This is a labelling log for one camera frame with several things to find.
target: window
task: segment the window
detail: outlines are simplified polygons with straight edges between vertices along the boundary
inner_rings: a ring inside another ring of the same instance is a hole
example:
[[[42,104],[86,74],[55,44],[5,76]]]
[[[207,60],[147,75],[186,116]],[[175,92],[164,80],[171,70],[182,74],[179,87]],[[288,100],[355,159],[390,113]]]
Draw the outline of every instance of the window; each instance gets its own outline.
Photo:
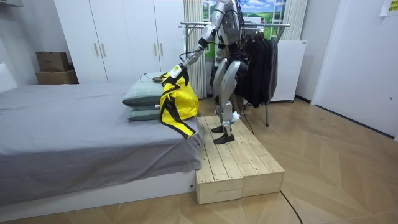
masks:
[[[203,1],[203,20],[210,22],[211,13],[214,11],[216,0]],[[243,18],[253,23],[283,23],[287,0],[240,0]],[[279,28],[268,27],[264,31],[267,38],[277,37]],[[215,46],[210,44],[205,50],[206,58],[214,57]]]
[[[272,23],[281,24],[284,22],[286,0],[275,0],[274,12],[272,13]],[[279,28],[271,27],[271,37],[277,37]]]

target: gray bedsheet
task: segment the gray bedsheet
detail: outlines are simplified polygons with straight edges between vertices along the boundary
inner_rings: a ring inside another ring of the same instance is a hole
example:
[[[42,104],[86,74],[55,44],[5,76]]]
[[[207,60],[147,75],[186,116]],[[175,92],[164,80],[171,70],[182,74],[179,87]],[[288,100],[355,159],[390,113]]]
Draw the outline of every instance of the gray bedsheet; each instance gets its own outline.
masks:
[[[0,205],[200,168],[200,134],[126,120],[130,84],[0,93]],[[187,121],[195,130],[197,120]]]

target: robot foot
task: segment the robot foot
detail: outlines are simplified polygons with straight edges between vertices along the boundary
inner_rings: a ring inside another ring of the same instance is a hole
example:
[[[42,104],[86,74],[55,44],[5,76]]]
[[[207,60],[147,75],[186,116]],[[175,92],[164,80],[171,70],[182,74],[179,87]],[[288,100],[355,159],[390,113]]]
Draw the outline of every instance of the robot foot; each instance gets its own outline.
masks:
[[[220,126],[218,126],[217,128],[212,128],[212,129],[211,129],[211,132],[212,132],[212,133],[223,133],[223,132],[224,132],[223,126],[220,125]]]
[[[218,139],[214,139],[214,144],[225,144],[230,141],[235,141],[235,136],[233,134],[231,134],[230,136],[223,134]]]

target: white bed frame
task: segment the white bed frame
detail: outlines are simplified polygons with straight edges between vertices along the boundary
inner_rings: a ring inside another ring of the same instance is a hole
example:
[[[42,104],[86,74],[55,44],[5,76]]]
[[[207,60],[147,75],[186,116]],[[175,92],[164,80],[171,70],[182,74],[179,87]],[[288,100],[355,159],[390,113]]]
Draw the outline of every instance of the white bed frame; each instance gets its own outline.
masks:
[[[195,171],[0,207],[0,222],[195,191]]]

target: light green pillow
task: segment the light green pillow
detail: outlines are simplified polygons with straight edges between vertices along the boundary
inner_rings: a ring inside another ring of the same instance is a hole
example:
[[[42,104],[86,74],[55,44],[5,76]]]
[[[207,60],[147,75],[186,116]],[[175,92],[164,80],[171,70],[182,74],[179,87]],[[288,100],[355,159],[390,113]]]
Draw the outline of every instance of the light green pillow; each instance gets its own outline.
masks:
[[[140,107],[142,109],[153,109],[160,104],[160,97],[163,94],[161,83],[141,82],[138,80],[124,96],[123,103],[126,106]]]
[[[160,119],[160,109],[156,110],[137,110],[135,108],[130,112],[130,121],[149,121]]]

